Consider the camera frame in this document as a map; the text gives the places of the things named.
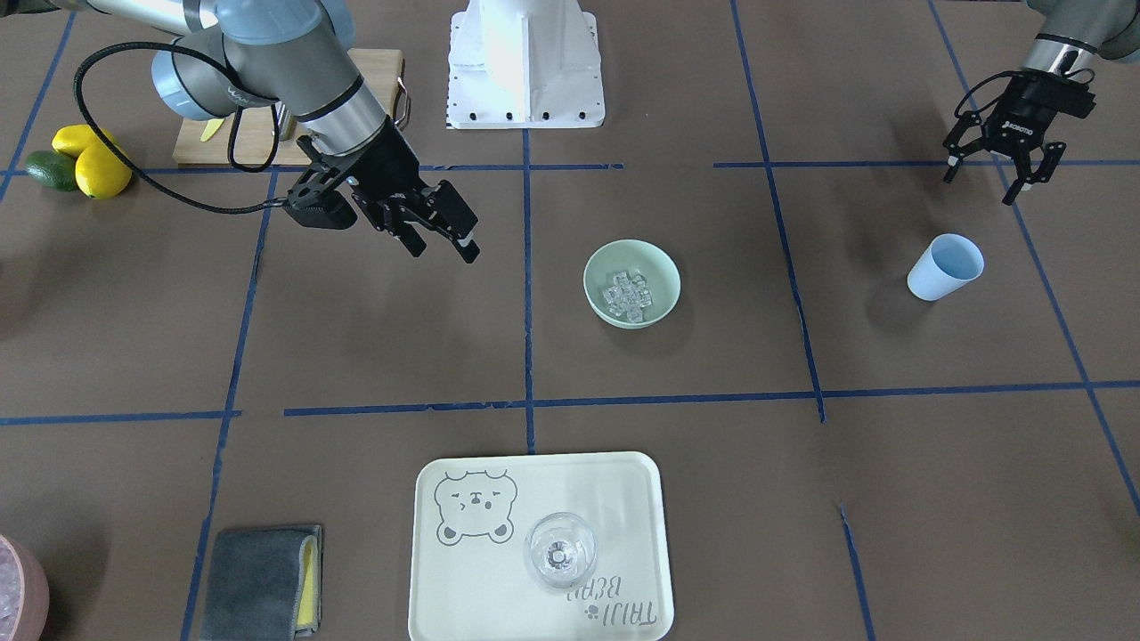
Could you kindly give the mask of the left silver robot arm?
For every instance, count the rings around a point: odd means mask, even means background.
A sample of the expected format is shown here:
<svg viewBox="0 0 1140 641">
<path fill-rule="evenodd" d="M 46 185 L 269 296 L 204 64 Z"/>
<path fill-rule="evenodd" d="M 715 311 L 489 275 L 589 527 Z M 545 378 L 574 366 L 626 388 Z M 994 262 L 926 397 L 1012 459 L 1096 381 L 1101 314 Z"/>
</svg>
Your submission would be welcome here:
<svg viewBox="0 0 1140 641">
<path fill-rule="evenodd" d="M 1029 1 L 1044 16 L 1019 68 L 1002 70 L 966 91 L 956 122 L 943 141 L 948 152 L 944 182 L 953 182 L 964 159 L 978 151 L 1013 162 L 1015 179 L 1002 202 L 1050 182 L 1066 141 L 1048 141 L 1057 115 L 1084 120 L 1096 109 L 1092 68 L 1100 60 L 1137 62 L 1135 1 Z"/>
</svg>

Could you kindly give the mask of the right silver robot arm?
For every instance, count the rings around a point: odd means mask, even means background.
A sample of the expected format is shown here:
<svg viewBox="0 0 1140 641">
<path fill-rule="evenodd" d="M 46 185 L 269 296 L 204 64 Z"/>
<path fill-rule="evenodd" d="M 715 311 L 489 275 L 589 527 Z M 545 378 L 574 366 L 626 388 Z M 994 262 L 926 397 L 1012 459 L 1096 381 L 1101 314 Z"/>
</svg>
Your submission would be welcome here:
<svg viewBox="0 0 1140 641">
<path fill-rule="evenodd" d="M 95 11 L 150 25 L 176 38 L 113 44 L 85 58 L 73 94 L 85 123 L 85 74 L 114 52 L 155 52 L 160 99 L 187 120 L 241 117 L 245 109 L 287 109 L 306 129 L 309 159 L 285 198 L 296 224 L 347 230 L 366 216 L 374 230 L 422 255 L 421 232 L 451 243 L 465 263 L 479 255 L 477 214 L 451 182 L 427 185 L 420 160 L 350 57 L 353 16 L 342 1 L 5 1 L 3 16 Z"/>
</svg>

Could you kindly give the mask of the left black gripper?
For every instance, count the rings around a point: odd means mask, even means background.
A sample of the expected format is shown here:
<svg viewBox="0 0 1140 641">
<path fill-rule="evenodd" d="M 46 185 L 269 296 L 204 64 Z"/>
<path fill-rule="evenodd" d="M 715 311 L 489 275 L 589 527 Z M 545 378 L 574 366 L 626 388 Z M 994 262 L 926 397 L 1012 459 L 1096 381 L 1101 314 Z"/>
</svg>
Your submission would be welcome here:
<svg viewBox="0 0 1140 641">
<path fill-rule="evenodd" d="M 1008 81 L 1005 90 L 993 102 L 956 115 L 956 122 L 946 133 L 943 147 L 948 152 L 948 169 L 943 175 L 943 182 L 953 182 L 964 159 L 977 151 L 992 151 L 1013 161 L 1017 178 L 1002 198 L 1005 206 L 1013 206 L 1023 190 L 1039 182 L 1050 182 L 1067 151 L 1066 141 L 1044 141 L 1044 133 L 1054 117 L 1059 114 L 1078 120 L 1088 117 L 1096 108 L 1096 94 L 1088 89 L 1088 82 L 1074 78 L 1056 76 L 1042 70 L 1003 70 L 978 82 L 964 98 L 972 98 L 983 86 L 993 84 L 999 78 Z M 964 135 L 974 129 L 978 130 L 977 137 L 964 141 Z M 1037 167 L 1032 167 L 1031 151 L 1037 149 L 1042 151 L 1042 159 Z"/>
</svg>

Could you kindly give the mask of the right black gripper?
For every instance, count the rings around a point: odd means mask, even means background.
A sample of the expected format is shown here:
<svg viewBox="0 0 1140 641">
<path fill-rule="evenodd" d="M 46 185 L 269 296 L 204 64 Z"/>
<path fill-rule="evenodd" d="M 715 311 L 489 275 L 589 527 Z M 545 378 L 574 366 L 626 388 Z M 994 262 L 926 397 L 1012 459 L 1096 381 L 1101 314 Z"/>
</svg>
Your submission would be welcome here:
<svg viewBox="0 0 1140 641">
<path fill-rule="evenodd" d="M 360 208 L 370 226 L 388 232 L 410 255 L 420 258 L 425 242 L 412 226 L 418 224 L 447 237 L 464 263 L 477 261 L 480 248 L 474 228 L 479 219 L 472 206 L 448 180 L 431 187 L 420 178 L 420 159 L 394 121 L 384 121 L 359 149 L 335 157 L 347 155 L 355 155 L 355 163 L 337 190 L 355 211 Z"/>
</svg>

